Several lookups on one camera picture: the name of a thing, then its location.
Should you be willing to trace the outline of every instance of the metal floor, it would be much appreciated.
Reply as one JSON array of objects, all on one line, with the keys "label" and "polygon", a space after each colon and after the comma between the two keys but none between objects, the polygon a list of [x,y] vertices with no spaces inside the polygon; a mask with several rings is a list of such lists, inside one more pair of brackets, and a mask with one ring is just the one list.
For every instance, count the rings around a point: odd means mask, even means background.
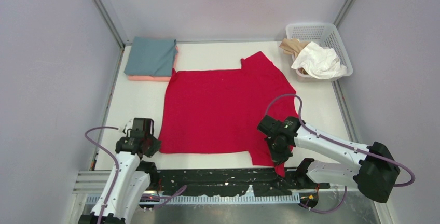
[{"label": "metal floor", "polygon": [[[339,203],[342,192],[320,191],[317,209],[330,209]],[[373,201],[357,191],[348,192],[344,205],[331,214],[316,214],[296,204],[190,205],[165,206],[156,211],[134,213],[132,223],[149,224],[380,224]]]}]

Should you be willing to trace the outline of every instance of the gray wall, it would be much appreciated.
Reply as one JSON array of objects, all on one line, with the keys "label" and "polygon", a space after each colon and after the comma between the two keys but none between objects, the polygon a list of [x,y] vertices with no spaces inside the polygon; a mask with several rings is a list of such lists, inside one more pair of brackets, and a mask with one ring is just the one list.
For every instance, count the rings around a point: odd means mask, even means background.
[{"label": "gray wall", "polygon": [[416,173],[392,192],[401,223],[440,218],[439,16],[439,0],[357,0],[339,29],[354,70],[341,83],[363,142],[383,142]]},{"label": "gray wall", "polygon": [[1,223],[61,223],[119,49],[92,0],[0,0]]},{"label": "gray wall", "polygon": [[135,36],[282,40],[296,22],[333,22],[344,0],[104,0],[128,42]]}]

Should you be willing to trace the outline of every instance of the beige cloth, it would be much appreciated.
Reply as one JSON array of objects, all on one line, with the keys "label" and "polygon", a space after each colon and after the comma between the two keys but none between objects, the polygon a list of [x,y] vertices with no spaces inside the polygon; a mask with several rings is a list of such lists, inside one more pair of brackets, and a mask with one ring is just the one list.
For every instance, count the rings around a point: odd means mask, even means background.
[{"label": "beige cloth", "polygon": [[295,58],[310,42],[298,41],[298,39],[284,39],[280,44],[280,48],[284,49],[284,54],[292,54]]}]

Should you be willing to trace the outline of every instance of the stack of folded clothes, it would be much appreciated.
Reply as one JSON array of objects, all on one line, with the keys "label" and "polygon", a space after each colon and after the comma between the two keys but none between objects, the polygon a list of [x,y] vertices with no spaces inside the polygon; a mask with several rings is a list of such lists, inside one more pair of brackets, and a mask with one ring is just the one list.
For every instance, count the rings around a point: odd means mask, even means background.
[{"label": "stack of folded clothes", "polygon": [[135,37],[124,73],[129,80],[170,81],[176,60],[175,39]]}]

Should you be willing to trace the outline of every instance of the white table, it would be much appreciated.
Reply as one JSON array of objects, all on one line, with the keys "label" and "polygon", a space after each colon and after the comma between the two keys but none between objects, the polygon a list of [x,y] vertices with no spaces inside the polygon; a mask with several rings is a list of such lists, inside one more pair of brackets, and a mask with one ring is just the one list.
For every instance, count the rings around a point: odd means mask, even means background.
[{"label": "white table", "polygon": [[[284,55],[275,41],[247,43],[205,43],[180,44],[176,70],[213,70],[240,68],[240,59],[262,51],[289,80],[298,96],[303,99],[302,117],[311,125],[329,134],[348,139],[335,93],[330,82],[300,83],[290,68],[292,58]],[[113,99],[106,125],[124,127],[134,117],[152,118],[155,121],[155,136],[162,126],[163,103],[167,82],[129,81],[123,73],[130,46],[125,48],[119,70]],[[124,134],[115,130],[105,130],[102,145],[114,152],[116,142]],[[294,148],[293,157],[286,166],[298,166],[303,158],[315,158],[324,162],[333,160],[313,151]],[[263,167],[253,166],[248,152],[229,154],[155,154],[145,161],[156,163],[158,169],[220,169]],[[100,152],[96,170],[110,170],[113,160]]]}]

